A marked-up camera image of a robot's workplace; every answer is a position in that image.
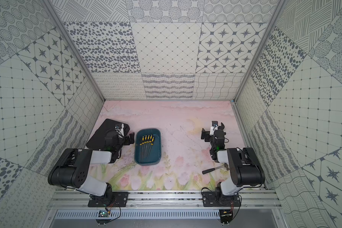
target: hammer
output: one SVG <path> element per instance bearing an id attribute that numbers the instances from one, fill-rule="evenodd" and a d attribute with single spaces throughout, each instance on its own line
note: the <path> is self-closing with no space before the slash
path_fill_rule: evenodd
<path id="1" fill-rule="evenodd" d="M 203 174 L 207 174 L 207 173 L 210 173 L 211 171 L 214 171 L 214 170 L 216 170 L 216 169 L 220 169 L 220 168 L 223 168 L 223 167 L 226 167 L 227 170 L 229 170 L 228 164 L 227 164 L 227 163 L 224 163 L 224 165 L 222 165 L 222 166 L 218 166 L 218 167 L 216 167 L 216 168 L 204 170 L 204 171 L 202 171 L 202 173 L 203 173 Z"/>

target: hammer head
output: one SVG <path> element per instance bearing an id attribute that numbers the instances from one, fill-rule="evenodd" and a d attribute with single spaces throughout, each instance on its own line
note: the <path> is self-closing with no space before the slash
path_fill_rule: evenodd
<path id="1" fill-rule="evenodd" d="M 224 167 L 227 169 L 227 171 L 229 170 L 228 164 L 224 163 Z"/>

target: metal vent grille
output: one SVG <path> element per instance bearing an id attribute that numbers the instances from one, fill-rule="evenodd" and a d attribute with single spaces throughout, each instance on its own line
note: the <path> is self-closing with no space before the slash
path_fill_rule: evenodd
<path id="1" fill-rule="evenodd" d="M 95 219 L 103 210 L 58 210 L 56 219 Z M 114 219 L 120 214 L 119 210 L 112 210 L 110 217 Z M 217 209 L 124 209 L 119 219 L 218 219 Z"/>

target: floral table mat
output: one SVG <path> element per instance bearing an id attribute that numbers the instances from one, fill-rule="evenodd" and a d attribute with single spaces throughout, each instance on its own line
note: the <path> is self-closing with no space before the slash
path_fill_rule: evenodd
<path id="1" fill-rule="evenodd" d="M 220 166 L 210 158 L 210 143 L 200 139 L 201 129 L 208 131 L 212 120 L 225 125 L 226 148 L 244 147 L 228 101 L 106 101 L 92 134 L 105 119 L 129 124 L 130 132 L 145 128 L 161 132 L 162 156 L 157 165 L 135 163 L 132 144 L 123 147 L 115 163 L 90 167 L 91 176 L 110 183 L 114 190 L 214 189 L 228 178 L 229 171 L 221 168 L 202 174 Z"/>

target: teal plastic tray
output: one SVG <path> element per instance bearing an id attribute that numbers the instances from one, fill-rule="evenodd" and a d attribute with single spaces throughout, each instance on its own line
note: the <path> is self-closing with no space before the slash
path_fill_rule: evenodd
<path id="1" fill-rule="evenodd" d="M 153 141 L 153 146 L 150 150 L 150 155 L 147 159 L 146 155 L 141 159 L 141 146 L 143 135 L 153 135 L 155 140 Z M 151 166 L 156 165 L 161 160 L 161 133 L 158 129 L 149 128 L 140 130 L 136 136 L 136 148 L 134 151 L 134 160 L 137 164 L 141 166 Z"/>

